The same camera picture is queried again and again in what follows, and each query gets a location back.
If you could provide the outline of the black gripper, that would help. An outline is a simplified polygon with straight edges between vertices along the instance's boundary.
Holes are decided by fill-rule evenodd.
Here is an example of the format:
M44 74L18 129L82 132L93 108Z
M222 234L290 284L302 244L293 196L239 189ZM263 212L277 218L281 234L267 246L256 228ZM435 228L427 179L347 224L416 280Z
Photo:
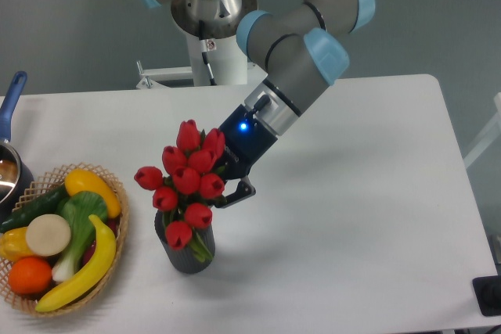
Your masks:
M210 208L225 209L249 199L256 188L248 177L252 166L277 141L277 136L255 120L244 105L239 105L219 126L225 146L216 167L224 167L222 179L236 182L231 193L223 193L209 201Z

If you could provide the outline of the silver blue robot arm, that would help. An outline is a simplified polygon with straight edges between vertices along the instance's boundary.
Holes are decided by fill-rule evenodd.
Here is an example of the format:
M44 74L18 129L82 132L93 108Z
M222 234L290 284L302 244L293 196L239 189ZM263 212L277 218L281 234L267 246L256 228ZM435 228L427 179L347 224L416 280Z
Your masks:
M247 65L265 78L221 125L211 142L222 150L215 167L236 191L209 203L227 207L255 192L248 174L272 146L349 64L337 37L371 21L375 0L302 0L277 17L257 0L144 0L169 5L186 36L197 86L245 84Z

